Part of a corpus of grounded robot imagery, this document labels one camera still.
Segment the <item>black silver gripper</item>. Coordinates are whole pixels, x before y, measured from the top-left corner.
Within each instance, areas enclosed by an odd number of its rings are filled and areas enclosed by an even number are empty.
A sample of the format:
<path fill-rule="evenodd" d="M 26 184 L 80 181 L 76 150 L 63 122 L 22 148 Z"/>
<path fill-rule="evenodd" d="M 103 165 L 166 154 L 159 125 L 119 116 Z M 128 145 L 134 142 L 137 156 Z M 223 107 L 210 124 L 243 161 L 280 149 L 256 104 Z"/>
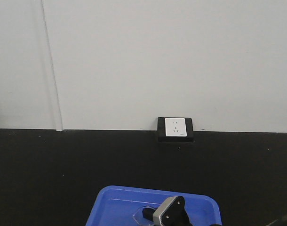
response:
<path fill-rule="evenodd" d="M 153 208 L 144 207 L 143 218 L 154 222 L 155 226 L 191 226 L 189 216 L 185 210 L 183 196 L 168 197 L 153 213 Z"/>

